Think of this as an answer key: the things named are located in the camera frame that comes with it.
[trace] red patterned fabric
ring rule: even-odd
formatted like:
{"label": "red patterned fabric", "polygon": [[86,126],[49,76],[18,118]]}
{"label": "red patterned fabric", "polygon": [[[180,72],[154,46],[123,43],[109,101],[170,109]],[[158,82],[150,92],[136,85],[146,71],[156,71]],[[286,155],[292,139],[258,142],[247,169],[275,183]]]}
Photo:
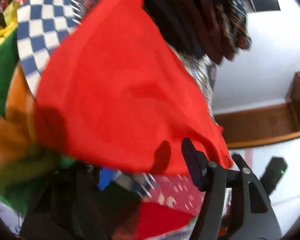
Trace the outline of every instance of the red patterned fabric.
{"label": "red patterned fabric", "polygon": [[150,190],[148,201],[198,216],[204,192],[193,185],[190,176],[154,176],[157,185]]}
{"label": "red patterned fabric", "polygon": [[142,7],[101,0],[54,51],[34,107],[38,141],[98,166],[186,175],[189,137],[231,167],[200,89]]}

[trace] green fabric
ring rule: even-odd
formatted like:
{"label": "green fabric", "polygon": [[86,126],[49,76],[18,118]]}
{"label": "green fabric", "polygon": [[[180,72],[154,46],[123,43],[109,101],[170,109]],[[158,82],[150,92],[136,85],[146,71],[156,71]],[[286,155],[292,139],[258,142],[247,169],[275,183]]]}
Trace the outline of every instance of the green fabric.
{"label": "green fabric", "polygon": [[18,60],[16,29],[0,46],[0,115],[4,115],[10,81]]}
{"label": "green fabric", "polygon": [[45,175],[67,169],[74,162],[43,147],[31,147],[22,159],[0,167],[0,201],[25,213],[33,193],[44,187]]}

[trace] white wall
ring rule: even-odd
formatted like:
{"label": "white wall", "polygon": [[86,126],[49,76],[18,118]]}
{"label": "white wall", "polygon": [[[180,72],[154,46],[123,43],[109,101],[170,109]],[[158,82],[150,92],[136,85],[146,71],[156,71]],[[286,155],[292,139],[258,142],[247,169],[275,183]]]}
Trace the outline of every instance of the white wall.
{"label": "white wall", "polygon": [[278,0],[281,11],[248,14],[249,52],[218,68],[214,114],[284,102],[295,71],[300,71],[300,7]]}
{"label": "white wall", "polygon": [[282,234],[286,234],[300,215],[300,138],[273,145],[231,150],[233,152],[238,152],[245,159],[258,178],[264,173],[272,156],[285,159],[288,168],[270,195],[270,200]]}

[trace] black device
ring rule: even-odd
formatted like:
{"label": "black device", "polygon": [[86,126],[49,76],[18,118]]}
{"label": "black device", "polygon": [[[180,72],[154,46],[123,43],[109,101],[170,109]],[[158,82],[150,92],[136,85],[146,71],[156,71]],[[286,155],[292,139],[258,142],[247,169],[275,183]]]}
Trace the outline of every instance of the black device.
{"label": "black device", "polygon": [[[282,237],[268,193],[239,154],[233,154],[232,159],[240,171],[233,171],[209,162],[189,138],[182,140],[181,149],[194,185],[206,191],[190,240],[277,240]],[[273,162],[269,170],[277,167]],[[227,187],[232,188],[230,224],[227,233],[218,237]]]}
{"label": "black device", "polygon": [[265,172],[260,178],[260,183],[269,196],[277,187],[280,179],[287,170],[287,163],[282,157],[272,157]]}

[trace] screw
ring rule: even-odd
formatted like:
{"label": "screw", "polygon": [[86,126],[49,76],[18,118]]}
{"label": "screw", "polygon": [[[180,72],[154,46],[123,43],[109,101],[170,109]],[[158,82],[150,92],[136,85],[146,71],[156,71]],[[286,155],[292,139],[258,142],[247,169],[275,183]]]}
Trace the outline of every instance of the screw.
{"label": "screw", "polygon": [[215,168],[217,166],[217,164],[215,162],[208,162],[208,166],[210,168]]}
{"label": "screw", "polygon": [[242,171],[245,174],[250,174],[250,172],[251,172],[250,169],[248,169],[248,168],[243,168]]}

